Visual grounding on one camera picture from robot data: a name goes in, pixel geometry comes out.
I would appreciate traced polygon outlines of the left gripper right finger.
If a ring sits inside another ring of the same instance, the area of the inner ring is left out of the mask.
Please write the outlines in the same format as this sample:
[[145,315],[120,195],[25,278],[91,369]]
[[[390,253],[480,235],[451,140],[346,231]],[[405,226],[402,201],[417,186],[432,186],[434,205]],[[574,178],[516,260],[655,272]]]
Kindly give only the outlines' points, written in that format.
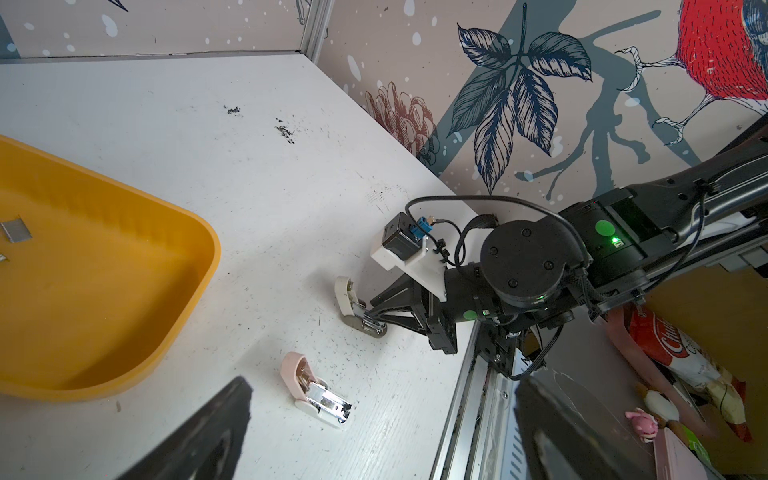
[[533,479],[652,479],[533,377],[519,382],[515,417]]

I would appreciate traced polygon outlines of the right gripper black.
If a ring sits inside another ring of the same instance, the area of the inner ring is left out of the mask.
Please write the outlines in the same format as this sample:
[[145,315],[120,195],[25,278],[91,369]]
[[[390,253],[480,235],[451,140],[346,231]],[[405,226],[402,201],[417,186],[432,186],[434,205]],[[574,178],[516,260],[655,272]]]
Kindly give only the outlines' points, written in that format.
[[458,351],[457,323],[507,327],[516,320],[512,307],[501,300],[479,266],[449,269],[444,280],[445,299],[430,306],[432,294],[403,274],[371,300],[365,317],[427,336],[430,347],[445,354]]

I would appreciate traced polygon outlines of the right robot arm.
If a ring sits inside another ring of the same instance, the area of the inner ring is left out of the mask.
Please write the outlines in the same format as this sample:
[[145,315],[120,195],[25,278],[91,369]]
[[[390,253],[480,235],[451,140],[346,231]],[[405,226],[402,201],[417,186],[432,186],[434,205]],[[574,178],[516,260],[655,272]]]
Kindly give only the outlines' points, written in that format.
[[370,302],[340,283],[344,317],[374,336],[397,325],[433,349],[457,351],[456,326],[475,321],[478,348],[497,361],[521,332],[560,327],[639,301],[684,266],[767,236],[767,129],[756,126],[704,163],[616,188],[535,221],[478,215],[454,248],[434,220],[396,215],[373,256],[401,276]]

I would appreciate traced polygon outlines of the metal stapler base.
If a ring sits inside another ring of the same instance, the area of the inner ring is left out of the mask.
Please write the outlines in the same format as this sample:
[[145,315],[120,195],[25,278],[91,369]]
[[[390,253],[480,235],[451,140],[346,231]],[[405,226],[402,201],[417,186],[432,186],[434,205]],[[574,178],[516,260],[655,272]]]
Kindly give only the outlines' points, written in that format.
[[356,294],[352,280],[349,277],[337,277],[334,282],[334,295],[342,315],[342,321],[374,338],[382,338],[387,333],[387,325],[373,320],[368,315],[366,304]]

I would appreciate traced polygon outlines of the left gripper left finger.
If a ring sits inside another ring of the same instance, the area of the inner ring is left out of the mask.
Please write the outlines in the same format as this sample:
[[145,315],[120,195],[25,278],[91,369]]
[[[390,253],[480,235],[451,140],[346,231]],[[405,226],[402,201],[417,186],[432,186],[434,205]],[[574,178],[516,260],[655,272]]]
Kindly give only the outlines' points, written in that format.
[[250,421],[253,389],[238,376],[120,477],[232,479]]

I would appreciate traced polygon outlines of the white pink stapler body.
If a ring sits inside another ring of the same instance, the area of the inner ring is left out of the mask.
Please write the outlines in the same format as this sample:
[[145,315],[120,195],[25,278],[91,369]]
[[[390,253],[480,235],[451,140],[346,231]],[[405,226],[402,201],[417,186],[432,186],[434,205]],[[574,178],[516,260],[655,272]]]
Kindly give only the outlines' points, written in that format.
[[334,428],[346,426],[353,405],[315,375],[305,355],[288,352],[282,360],[280,376],[297,408]]

